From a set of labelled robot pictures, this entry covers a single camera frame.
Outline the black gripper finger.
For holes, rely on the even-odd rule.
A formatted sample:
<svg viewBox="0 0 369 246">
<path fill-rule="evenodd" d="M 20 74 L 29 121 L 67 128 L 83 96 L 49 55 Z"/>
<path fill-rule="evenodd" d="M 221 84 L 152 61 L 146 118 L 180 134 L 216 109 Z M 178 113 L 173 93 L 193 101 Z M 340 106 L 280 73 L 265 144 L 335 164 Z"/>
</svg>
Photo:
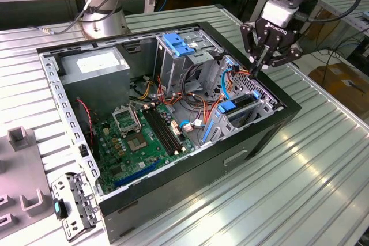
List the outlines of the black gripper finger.
<svg viewBox="0 0 369 246">
<path fill-rule="evenodd" d="M 261 54 L 265 48 L 266 35 L 258 32 L 254 22 L 245 22 L 240 27 L 245 51 L 250 55 L 249 77 L 255 78 L 262 69 Z"/>
<path fill-rule="evenodd" d="M 268 47 L 268 50 L 261 61 L 261 69 L 268 67 L 279 67 L 286 63 L 293 62 L 302 56 L 302 49 L 298 43 L 293 43 L 284 54 L 274 56 L 276 47 Z"/>
</svg>

